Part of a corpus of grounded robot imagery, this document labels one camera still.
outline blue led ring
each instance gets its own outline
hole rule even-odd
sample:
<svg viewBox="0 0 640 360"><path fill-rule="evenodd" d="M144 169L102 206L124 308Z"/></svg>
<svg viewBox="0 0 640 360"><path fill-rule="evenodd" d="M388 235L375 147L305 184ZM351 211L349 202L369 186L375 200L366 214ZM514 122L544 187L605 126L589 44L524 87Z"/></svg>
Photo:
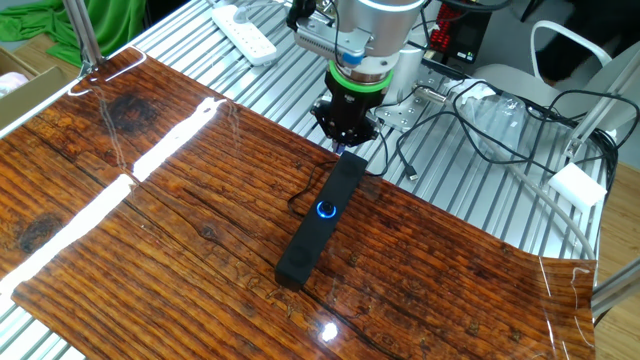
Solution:
<svg viewBox="0 0 640 360"><path fill-rule="evenodd" d="M336 213L338 212L338 209L335 206L333 206L333 212L331 214L327 214L327 213L323 212L322 210L320 210L320 207L322 206L323 203L324 203L324 201L320 201L318 203L318 206L316 206L316 211L318 212L318 215L323 219L331 219L332 217L336 216Z"/></svg>

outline glossy wooden surface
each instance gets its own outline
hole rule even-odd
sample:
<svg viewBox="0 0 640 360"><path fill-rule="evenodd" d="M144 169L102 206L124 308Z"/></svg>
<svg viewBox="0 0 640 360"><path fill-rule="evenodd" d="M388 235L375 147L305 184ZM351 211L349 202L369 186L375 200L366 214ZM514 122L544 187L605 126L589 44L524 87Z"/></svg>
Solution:
<svg viewBox="0 0 640 360"><path fill-rule="evenodd" d="M0 141L3 274L205 97L221 98L127 49ZM332 159L225 101L13 299L89 358L594 358L593 262L525 254L377 178L305 288L280 288L301 221L286 201Z"/></svg>

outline white adapter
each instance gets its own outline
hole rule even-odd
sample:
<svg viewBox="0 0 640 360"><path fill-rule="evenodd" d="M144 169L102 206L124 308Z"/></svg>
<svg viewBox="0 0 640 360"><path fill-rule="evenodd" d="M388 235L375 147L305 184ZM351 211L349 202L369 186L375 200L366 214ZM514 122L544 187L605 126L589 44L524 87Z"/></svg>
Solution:
<svg viewBox="0 0 640 360"><path fill-rule="evenodd" d="M604 187L574 163L565 166L555 174L549 180L549 186L583 213L588 212L607 194Z"/></svg>

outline electronic device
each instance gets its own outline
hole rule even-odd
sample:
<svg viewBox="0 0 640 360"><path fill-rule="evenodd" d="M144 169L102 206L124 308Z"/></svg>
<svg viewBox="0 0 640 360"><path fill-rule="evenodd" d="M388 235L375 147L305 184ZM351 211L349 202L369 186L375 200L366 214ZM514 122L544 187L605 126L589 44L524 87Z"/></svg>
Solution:
<svg viewBox="0 0 640 360"><path fill-rule="evenodd" d="M297 291L307 282L368 162L345 151L276 265L276 281Z"/></svg>
<svg viewBox="0 0 640 360"><path fill-rule="evenodd" d="M491 13L465 13L448 5L442 5L438 20L461 16L463 17L456 21L436 22L439 29L431 32L431 49L473 64L478 57L482 39L491 20Z"/></svg>

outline power strip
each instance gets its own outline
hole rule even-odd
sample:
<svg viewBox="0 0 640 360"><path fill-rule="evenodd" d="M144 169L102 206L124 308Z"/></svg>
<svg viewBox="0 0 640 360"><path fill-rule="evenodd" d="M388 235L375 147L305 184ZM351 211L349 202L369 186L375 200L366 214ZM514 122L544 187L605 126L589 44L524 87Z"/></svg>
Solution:
<svg viewBox="0 0 640 360"><path fill-rule="evenodd" d="M276 47L253 23L238 24L233 21L236 11L238 11L236 6L227 5L213 9L211 16L218 28L252 65L259 66L275 59Z"/></svg>

